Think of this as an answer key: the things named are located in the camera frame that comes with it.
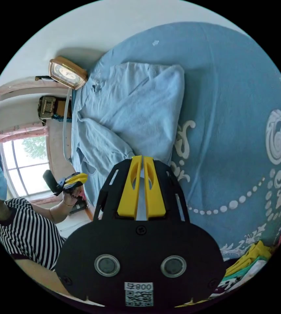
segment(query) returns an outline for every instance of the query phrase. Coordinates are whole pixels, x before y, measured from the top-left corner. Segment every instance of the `window frame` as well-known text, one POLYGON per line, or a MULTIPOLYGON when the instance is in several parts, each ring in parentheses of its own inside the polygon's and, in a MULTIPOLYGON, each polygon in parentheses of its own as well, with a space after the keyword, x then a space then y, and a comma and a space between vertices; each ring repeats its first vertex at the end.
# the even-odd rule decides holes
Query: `window frame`
POLYGON ((8 189, 11 193, 11 195, 14 197, 14 198, 18 198, 20 196, 18 196, 18 193, 16 191, 16 188, 11 180, 11 177, 10 177, 10 174, 9 174, 9 171, 10 170, 17 170, 18 172, 18 176, 20 178, 20 181, 21 181, 21 184, 25 190, 25 193, 26 195, 24 196, 21 196, 29 201, 32 201, 32 200, 37 200, 37 199, 45 199, 45 198, 48 198, 48 197, 52 197, 54 194, 52 193, 52 191, 48 190, 48 191, 43 191, 43 192, 39 192, 39 193, 32 193, 32 194, 29 194, 26 187, 25 187, 25 184, 24 184, 24 181, 23 181, 23 178, 21 176, 21 173, 19 171, 19 169, 21 168, 28 168, 28 167, 32 167, 32 166, 38 166, 38 165, 46 165, 48 164, 49 165, 49 169, 51 170, 51 162, 50 162, 50 158, 49 158, 49 147, 48 147, 48 144, 49 144, 49 141, 48 141, 48 136, 45 136, 45 139, 46 139, 46 153, 47 153, 47 159, 48 159, 48 162, 46 163, 39 163, 39 164, 34 164, 34 165, 29 165, 29 166, 23 166, 23 167, 19 167, 18 164, 17 164, 17 159, 16 159, 16 153, 15 153, 15 148, 14 148, 14 140, 11 141, 11 146, 12 146, 12 151, 13 151, 13 156, 14 156, 14 162, 15 162, 15 168, 10 168, 8 169, 7 167, 7 164, 6 164, 6 159, 5 159, 5 154, 4 154, 4 149, 3 149, 3 144, 0 143, 0 151, 1 151, 1 155, 2 155, 2 162, 3 162, 3 169, 4 169, 4 176, 7 180, 7 183, 8 183, 8 189))

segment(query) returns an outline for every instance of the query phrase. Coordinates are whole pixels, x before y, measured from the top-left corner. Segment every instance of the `screw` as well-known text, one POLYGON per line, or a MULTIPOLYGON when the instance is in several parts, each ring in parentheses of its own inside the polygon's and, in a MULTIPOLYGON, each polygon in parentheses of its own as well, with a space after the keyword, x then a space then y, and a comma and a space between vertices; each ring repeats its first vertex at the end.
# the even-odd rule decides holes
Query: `screw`
POLYGON ((67 285, 67 286, 71 286, 73 284, 72 282, 72 279, 67 277, 67 276, 63 276, 62 277, 62 280, 64 281, 64 283, 67 285))
POLYGON ((208 284, 209 289, 216 288, 217 286, 218 286, 218 280, 217 279, 212 279, 208 284))
POLYGON ((138 226, 136 228, 136 233, 139 235, 139 236, 142 236, 144 234, 146 234, 147 232, 147 229, 144 227, 144 226, 138 226))

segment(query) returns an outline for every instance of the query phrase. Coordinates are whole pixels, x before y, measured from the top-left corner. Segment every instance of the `black device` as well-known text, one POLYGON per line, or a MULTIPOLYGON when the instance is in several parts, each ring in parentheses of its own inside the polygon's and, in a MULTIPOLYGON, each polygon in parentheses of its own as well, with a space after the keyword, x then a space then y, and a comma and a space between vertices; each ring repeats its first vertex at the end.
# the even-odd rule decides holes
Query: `black device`
POLYGON ((57 182, 51 170, 46 170, 43 174, 43 179, 52 193, 58 196, 62 192, 71 194, 75 188, 82 186, 87 181, 87 175, 85 173, 76 172, 57 182))
POLYGON ((205 300, 225 275, 220 249, 190 223, 171 168, 149 157, 144 157, 147 221, 135 220, 141 164, 136 156, 114 166, 99 193, 93 222, 68 237, 56 273, 74 297, 126 311, 205 300))

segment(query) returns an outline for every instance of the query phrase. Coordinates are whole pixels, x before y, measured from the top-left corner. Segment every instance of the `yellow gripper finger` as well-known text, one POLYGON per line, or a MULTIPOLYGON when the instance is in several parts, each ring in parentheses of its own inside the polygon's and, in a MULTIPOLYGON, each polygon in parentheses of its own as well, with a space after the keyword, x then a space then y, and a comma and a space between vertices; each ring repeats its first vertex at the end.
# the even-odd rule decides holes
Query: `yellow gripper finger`
POLYGON ((74 184, 76 182, 81 182, 82 184, 85 184, 85 182, 87 181, 88 177, 85 173, 80 173, 74 177, 71 177, 67 180, 65 180, 65 185, 71 185, 71 184, 74 184))
POLYGON ((140 192, 141 162, 142 156, 134 156, 132 158, 121 201, 117 211, 120 217, 130 217, 136 219, 138 195, 140 192))
POLYGON ((155 217, 164 217, 166 209, 161 195, 153 158, 144 157, 144 170, 147 220, 155 217))

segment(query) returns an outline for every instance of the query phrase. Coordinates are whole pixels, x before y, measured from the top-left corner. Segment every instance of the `bed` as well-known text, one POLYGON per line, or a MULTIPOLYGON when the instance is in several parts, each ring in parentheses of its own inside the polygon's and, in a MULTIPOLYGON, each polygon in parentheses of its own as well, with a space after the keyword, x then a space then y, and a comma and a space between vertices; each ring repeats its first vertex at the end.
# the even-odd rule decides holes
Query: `bed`
MULTIPOLYGON (((258 240, 275 245, 281 233, 281 74, 267 54, 222 26, 173 23, 123 41, 91 74, 106 78, 112 66, 128 61, 179 64, 185 71, 171 166, 191 223, 212 235, 225 260, 241 257, 258 240)), ((80 101, 76 93, 72 111, 80 101)))

